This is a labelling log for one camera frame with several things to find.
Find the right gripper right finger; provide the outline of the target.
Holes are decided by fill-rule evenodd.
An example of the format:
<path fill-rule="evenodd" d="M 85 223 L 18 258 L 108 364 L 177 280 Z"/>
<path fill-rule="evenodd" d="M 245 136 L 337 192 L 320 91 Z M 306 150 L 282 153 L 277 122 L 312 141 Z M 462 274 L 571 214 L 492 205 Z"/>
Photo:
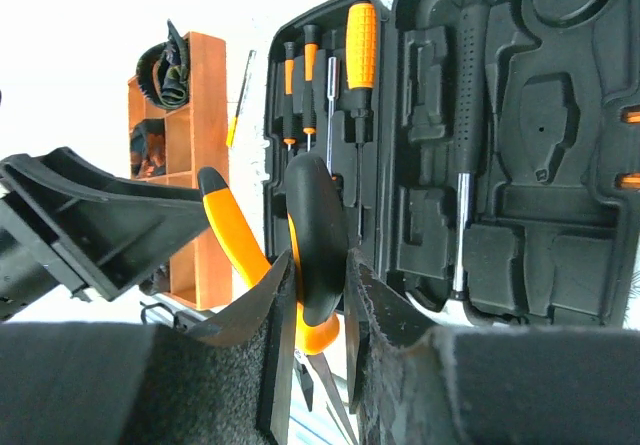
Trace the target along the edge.
<path fill-rule="evenodd" d="M 346 259 L 350 410 L 365 444 L 635 444 L 639 335 L 439 325 Z"/>

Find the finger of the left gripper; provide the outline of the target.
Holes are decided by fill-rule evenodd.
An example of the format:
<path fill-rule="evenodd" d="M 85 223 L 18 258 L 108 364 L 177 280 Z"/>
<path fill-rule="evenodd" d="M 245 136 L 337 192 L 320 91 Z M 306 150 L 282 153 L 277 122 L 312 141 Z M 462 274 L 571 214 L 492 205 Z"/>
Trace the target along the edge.
<path fill-rule="evenodd" d="M 115 177 L 68 147 L 1 161 L 1 300 L 64 285 L 111 301 L 208 226 L 195 189 Z"/>

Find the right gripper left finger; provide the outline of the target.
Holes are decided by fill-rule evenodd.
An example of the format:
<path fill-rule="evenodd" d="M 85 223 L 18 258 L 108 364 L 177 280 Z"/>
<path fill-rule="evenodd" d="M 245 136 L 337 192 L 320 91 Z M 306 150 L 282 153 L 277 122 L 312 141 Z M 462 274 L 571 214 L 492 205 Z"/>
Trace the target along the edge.
<path fill-rule="evenodd" d="M 17 323 L 1 329 L 5 444 L 283 444 L 295 267 L 186 332 L 164 325 Z"/>

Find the orange long-nose pliers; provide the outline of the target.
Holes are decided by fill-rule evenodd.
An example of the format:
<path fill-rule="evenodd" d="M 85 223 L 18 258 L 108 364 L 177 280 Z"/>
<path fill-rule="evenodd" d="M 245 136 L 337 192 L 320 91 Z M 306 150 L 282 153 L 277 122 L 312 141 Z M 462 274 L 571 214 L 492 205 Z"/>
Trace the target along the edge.
<path fill-rule="evenodd" d="M 270 268 L 245 216 L 222 175 L 213 167 L 198 172 L 204 211 L 227 258 L 249 287 Z M 324 160 L 314 153 L 293 158 L 285 171 L 285 198 L 297 292 L 295 347 L 324 388 L 334 418 L 358 439 L 348 418 L 324 350 L 340 332 L 336 308 L 346 275 L 349 239 L 343 208 Z"/>

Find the small precision screwdriver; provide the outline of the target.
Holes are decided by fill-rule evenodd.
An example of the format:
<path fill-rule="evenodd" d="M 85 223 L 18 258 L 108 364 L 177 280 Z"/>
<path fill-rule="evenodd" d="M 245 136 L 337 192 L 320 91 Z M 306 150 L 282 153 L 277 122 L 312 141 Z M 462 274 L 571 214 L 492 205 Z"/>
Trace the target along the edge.
<path fill-rule="evenodd" d="M 316 113 L 313 92 L 313 77 L 316 53 L 319 48 L 320 27 L 308 24 L 304 32 L 304 88 L 303 88 L 303 132 L 306 136 L 306 151 L 312 147 L 316 134 Z"/>
<path fill-rule="evenodd" d="M 287 150 L 290 151 L 296 143 L 296 133 L 294 131 L 293 114 L 293 71 L 295 60 L 295 43 L 287 41 L 284 43 L 284 97 L 283 97 L 283 142 Z"/>

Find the black plastic tool case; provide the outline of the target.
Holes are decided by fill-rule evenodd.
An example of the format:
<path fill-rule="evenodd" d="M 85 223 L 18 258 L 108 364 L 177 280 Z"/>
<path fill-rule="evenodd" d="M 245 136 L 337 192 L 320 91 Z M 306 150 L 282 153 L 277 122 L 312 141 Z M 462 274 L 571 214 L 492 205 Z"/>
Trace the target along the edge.
<path fill-rule="evenodd" d="M 349 8 L 375 6 L 376 70 L 363 148 L 363 240 L 347 85 Z M 489 5 L 485 130 L 453 296 L 461 10 Z M 320 27 L 311 152 L 326 158 L 327 61 L 339 59 L 332 173 L 347 230 L 416 307 L 454 322 L 619 327 L 639 288 L 639 0 L 330 0 L 283 25 L 268 55 L 264 240 L 290 245 L 284 172 L 306 151 L 304 32 Z M 296 143 L 283 142 L 284 43 L 295 43 Z"/>

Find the black orange handle screwdriver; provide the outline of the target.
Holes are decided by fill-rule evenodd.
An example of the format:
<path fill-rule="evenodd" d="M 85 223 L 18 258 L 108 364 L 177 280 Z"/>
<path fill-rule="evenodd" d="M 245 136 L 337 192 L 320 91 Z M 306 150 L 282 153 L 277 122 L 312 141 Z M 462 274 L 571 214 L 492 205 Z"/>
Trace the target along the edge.
<path fill-rule="evenodd" d="M 332 174 L 332 154 L 333 154 L 333 115 L 336 109 L 336 101 L 339 95 L 339 59 L 335 56 L 329 57 L 327 61 L 327 144 L 326 144 L 326 164 L 329 174 Z"/>

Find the large orange screwdriver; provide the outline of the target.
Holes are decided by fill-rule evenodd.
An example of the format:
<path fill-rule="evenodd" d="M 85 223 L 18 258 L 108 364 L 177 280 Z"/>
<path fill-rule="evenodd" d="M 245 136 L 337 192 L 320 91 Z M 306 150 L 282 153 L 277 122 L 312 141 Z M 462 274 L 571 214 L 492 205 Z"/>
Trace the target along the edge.
<path fill-rule="evenodd" d="M 357 239 L 363 240 L 363 148 L 368 140 L 368 123 L 371 116 L 371 93 L 376 70 L 377 19 L 375 6 L 370 2 L 358 2 L 348 11 L 346 29 L 347 85 L 353 96 L 350 116 L 354 121 L 357 169 Z"/>

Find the claw hammer black handle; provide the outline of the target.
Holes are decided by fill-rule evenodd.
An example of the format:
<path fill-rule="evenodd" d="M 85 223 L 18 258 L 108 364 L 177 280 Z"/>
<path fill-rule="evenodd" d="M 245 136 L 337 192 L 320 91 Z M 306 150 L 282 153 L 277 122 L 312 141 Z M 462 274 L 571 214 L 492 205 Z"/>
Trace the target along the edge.
<path fill-rule="evenodd" d="M 464 232 L 471 218 L 473 181 L 485 130 L 485 44 L 490 7 L 474 3 L 460 12 L 457 28 L 454 159 L 457 174 L 457 250 L 453 296 L 465 296 Z"/>

